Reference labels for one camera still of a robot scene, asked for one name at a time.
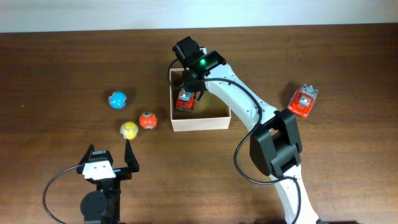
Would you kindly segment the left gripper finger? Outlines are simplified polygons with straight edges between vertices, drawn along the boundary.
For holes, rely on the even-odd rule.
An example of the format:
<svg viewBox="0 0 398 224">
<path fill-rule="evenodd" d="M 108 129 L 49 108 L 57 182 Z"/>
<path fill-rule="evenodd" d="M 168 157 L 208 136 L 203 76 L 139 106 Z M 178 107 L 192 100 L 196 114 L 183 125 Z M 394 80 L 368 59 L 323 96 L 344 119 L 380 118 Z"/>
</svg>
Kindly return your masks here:
<svg viewBox="0 0 398 224">
<path fill-rule="evenodd" d="M 124 161 L 127 164 L 129 172 L 139 172 L 139 164 L 132 151 L 130 140 L 128 139 L 125 144 Z"/>
<path fill-rule="evenodd" d="M 95 150 L 94 145 L 90 144 L 87 151 L 85 152 L 85 154 L 83 155 L 83 157 L 81 158 L 79 165 L 85 164 L 88 162 L 88 160 L 90 159 L 90 156 L 92 154 L 92 152 Z"/>
</svg>

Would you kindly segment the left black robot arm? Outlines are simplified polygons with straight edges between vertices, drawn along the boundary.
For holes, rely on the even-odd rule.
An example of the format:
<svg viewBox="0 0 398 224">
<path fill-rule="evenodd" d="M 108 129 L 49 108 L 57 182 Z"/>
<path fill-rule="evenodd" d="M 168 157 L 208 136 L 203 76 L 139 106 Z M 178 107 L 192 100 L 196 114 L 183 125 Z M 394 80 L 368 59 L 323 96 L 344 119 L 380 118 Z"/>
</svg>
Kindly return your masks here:
<svg viewBox="0 0 398 224">
<path fill-rule="evenodd" d="M 125 167 L 114 168 L 109 151 L 96 151 L 90 145 L 78 163 L 76 172 L 96 186 L 96 190 L 86 194 L 80 210 L 86 224 L 115 224 L 120 222 L 121 182 L 131 180 L 132 174 L 139 172 L 139 164 L 127 139 L 124 151 Z"/>
</svg>

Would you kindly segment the red truck with yellow crane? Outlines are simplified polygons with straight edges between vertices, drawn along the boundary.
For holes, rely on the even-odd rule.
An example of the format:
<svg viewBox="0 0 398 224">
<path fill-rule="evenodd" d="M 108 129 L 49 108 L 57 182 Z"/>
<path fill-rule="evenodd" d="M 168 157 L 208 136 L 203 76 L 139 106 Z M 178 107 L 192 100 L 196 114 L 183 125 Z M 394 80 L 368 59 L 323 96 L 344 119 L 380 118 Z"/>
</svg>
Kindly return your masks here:
<svg viewBox="0 0 398 224">
<path fill-rule="evenodd" d="M 195 103 L 196 93 L 181 89 L 175 102 L 175 109 L 180 111 L 192 111 Z"/>
</svg>

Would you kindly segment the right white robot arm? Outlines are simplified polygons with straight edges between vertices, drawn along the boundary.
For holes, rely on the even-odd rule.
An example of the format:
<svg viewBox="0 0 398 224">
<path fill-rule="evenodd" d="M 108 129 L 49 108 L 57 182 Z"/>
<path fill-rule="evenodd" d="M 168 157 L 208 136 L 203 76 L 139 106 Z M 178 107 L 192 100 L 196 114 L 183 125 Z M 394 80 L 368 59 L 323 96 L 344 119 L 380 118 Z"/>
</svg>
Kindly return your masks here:
<svg viewBox="0 0 398 224">
<path fill-rule="evenodd" d="M 300 154 L 303 150 L 297 120 L 289 109 L 279 111 L 260 99 L 233 72 L 217 52 L 205 53 L 190 36 L 172 48 L 184 71 L 179 89 L 189 93 L 208 91 L 225 103 L 248 130 L 237 145 L 233 161 L 246 180 L 274 185 L 284 208 L 287 223 L 320 223 L 305 189 Z M 257 170 L 268 181 L 255 180 L 238 165 L 245 142 Z"/>
</svg>

